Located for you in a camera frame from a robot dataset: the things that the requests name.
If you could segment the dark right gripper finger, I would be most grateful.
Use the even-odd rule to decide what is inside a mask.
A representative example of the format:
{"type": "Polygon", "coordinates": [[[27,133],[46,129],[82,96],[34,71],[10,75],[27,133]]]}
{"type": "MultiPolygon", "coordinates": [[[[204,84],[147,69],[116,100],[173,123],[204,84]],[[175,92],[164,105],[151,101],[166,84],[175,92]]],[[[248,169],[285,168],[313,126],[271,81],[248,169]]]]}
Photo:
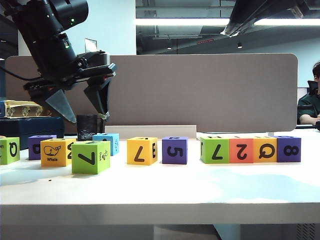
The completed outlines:
{"type": "Polygon", "coordinates": [[[242,34],[255,22],[292,9],[297,4],[297,0],[236,0],[229,17],[229,36],[242,34]]]}
{"type": "Polygon", "coordinates": [[[237,0],[222,35],[235,37],[245,33],[268,14],[272,0],[237,0]]]}

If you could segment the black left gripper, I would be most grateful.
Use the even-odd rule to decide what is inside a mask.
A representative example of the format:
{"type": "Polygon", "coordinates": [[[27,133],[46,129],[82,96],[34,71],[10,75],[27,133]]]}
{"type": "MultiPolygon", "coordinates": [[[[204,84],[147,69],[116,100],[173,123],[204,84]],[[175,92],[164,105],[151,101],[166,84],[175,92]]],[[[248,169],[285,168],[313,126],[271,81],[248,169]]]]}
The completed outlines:
{"type": "Polygon", "coordinates": [[[23,88],[32,96],[36,92],[51,91],[45,102],[58,114],[71,123],[76,123],[76,116],[65,96],[64,91],[86,82],[84,93],[103,120],[110,118],[108,92],[117,66],[110,62],[109,56],[78,56],[75,62],[63,66],[59,71],[37,80],[31,80],[23,88]]]}

